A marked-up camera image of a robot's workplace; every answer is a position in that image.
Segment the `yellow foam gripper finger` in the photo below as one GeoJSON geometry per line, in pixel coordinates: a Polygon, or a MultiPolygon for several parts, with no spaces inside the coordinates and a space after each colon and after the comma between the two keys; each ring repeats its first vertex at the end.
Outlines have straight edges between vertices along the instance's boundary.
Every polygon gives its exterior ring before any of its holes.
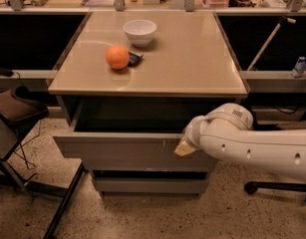
{"type": "Polygon", "coordinates": [[[185,139],[182,139],[174,149],[174,153],[179,156],[186,156],[195,152],[195,149],[190,146],[185,139]]]}

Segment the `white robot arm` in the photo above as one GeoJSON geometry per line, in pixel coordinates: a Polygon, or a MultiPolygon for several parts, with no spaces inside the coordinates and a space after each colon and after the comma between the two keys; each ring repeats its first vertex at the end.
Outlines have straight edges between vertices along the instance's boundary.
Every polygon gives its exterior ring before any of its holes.
{"type": "Polygon", "coordinates": [[[306,129],[255,130],[246,108],[224,104],[193,118],[175,148],[180,156],[202,150],[245,166],[306,182],[306,129]]]}

